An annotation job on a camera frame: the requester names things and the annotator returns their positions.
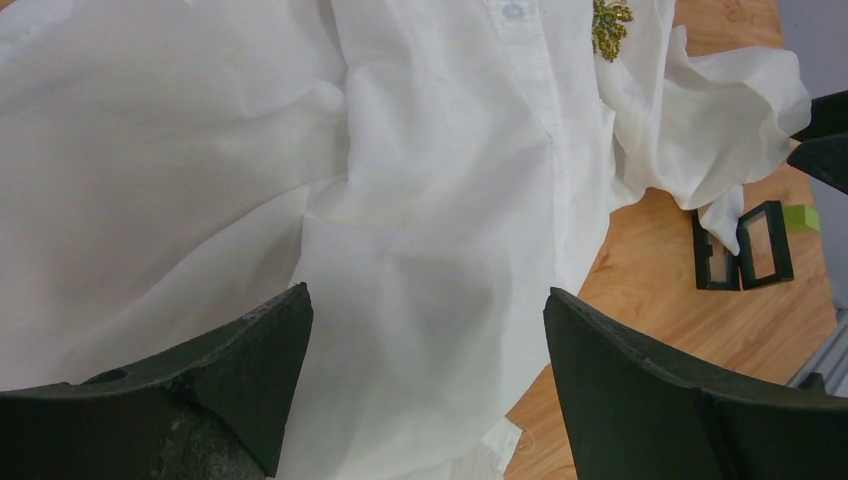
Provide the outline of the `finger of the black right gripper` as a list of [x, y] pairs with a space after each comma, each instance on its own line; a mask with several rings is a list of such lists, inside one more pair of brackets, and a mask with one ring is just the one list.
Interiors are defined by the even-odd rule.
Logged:
[[847, 134], [834, 134], [801, 142], [787, 163], [822, 183], [848, 193]]
[[814, 98], [811, 105], [809, 125], [794, 134], [792, 139], [807, 141], [846, 133], [848, 129], [847, 107], [847, 90]]

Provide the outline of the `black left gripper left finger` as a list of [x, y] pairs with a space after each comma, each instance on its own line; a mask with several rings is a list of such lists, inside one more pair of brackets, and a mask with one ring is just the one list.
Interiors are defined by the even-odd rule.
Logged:
[[1, 396], [5, 479], [266, 479], [309, 344], [297, 284], [244, 316], [84, 383]]

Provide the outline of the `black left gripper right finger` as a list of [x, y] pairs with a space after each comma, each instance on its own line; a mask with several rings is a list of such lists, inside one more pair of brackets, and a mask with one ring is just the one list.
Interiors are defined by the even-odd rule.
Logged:
[[552, 372], [581, 479], [843, 479], [847, 402], [739, 374], [553, 289]]

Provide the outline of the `black square frame box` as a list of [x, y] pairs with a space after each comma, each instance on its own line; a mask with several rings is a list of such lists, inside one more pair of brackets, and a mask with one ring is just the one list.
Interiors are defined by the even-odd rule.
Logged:
[[[721, 256], [725, 267], [723, 277], [718, 276], [710, 265], [717, 258], [715, 248], [709, 241], [710, 234], [699, 221], [698, 213], [692, 211], [695, 286], [698, 290], [743, 291], [754, 290], [794, 280], [794, 270], [787, 237], [783, 205], [778, 200], [768, 200], [746, 212], [738, 221], [736, 237], [740, 253], [733, 255], [724, 250]], [[755, 267], [750, 226], [759, 220], [765, 222], [770, 256], [774, 272], [758, 273]]]

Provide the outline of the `gold leaf brooch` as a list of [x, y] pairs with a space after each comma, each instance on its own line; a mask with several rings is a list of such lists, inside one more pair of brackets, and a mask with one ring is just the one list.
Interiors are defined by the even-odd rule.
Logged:
[[594, 0], [591, 26], [593, 53], [607, 62], [614, 62], [627, 36], [627, 25], [633, 21], [633, 12], [625, 1]]

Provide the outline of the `white button-up shirt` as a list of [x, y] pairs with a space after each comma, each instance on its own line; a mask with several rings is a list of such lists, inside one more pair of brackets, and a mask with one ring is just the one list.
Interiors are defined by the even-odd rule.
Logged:
[[500, 479], [610, 214], [728, 246], [810, 120], [795, 54], [691, 57], [671, 1], [16, 1], [1, 12], [1, 385], [81, 381], [297, 282], [282, 479]]

